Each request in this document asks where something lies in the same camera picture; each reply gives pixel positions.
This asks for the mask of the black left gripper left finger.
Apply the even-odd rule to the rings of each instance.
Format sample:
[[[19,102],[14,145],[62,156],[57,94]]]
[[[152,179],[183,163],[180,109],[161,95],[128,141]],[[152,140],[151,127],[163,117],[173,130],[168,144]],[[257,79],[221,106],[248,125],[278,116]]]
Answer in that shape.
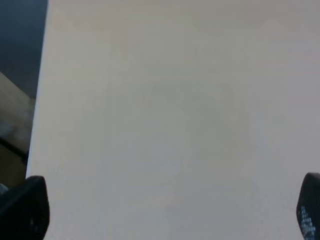
[[[12,188],[0,186],[2,240],[43,240],[49,224],[50,205],[43,176],[30,176]]]

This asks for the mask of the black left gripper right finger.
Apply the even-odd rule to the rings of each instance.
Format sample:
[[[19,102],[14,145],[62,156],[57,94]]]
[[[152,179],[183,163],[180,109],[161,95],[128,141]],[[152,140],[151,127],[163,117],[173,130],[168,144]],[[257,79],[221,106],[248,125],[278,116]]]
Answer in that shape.
[[[320,240],[320,174],[308,172],[302,182],[296,207],[304,240]]]

